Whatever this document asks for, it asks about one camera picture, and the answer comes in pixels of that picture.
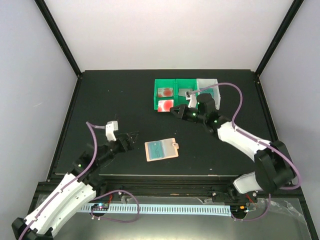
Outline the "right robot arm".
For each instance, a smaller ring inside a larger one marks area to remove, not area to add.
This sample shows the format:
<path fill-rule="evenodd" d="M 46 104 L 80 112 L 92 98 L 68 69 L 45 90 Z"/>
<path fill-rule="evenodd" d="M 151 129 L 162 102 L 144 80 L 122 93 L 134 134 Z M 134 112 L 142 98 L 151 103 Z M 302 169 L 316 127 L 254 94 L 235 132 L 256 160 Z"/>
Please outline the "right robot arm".
<path fill-rule="evenodd" d="M 286 145 L 277 140 L 270 142 L 243 130 L 220 115 L 215 100 L 208 93 L 197 96 L 197 107 L 180 104 L 170 108 L 179 119 L 202 124 L 220 141 L 235 147 L 254 162 L 254 171 L 236 178 L 228 187 L 228 198 L 240 201 L 247 193 L 264 191 L 272 194 L 297 177 Z"/>

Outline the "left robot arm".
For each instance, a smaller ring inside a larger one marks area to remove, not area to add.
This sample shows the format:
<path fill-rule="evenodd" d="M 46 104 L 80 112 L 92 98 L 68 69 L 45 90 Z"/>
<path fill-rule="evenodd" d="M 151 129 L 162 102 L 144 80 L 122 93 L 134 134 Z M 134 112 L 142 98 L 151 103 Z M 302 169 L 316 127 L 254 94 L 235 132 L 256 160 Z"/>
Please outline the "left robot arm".
<path fill-rule="evenodd" d="M 51 194 L 29 215 L 16 218 L 11 227 L 17 240 L 52 240 L 62 226 L 85 204 L 109 195 L 100 170 L 117 154 L 134 149 L 138 133 L 117 133 L 115 140 L 98 145 L 93 137 L 92 153 L 84 152 L 73 162 Z"/>

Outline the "beige card holder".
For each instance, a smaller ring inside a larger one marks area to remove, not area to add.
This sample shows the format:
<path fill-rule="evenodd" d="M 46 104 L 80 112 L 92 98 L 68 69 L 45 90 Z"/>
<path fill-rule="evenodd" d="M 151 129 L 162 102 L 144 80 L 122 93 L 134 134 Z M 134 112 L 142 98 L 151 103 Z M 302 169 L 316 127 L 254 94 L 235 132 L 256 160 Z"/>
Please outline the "beige card holder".
<path fill-rule="evenodd" d="M 170 158 L 177 158 L 179 156 L 179 152 L 178 152 L 179 144 L 176 142 L 175 138 L 167 138 L 167 139 L 155 140 L 155 141 L 162 142 L 164 157 L 160 159 L 150 160 L 147 143 L 154 142 L 154 141 L 148 141 L 144 143 L 146 160 L 148 162 L 165 160 Z"/>

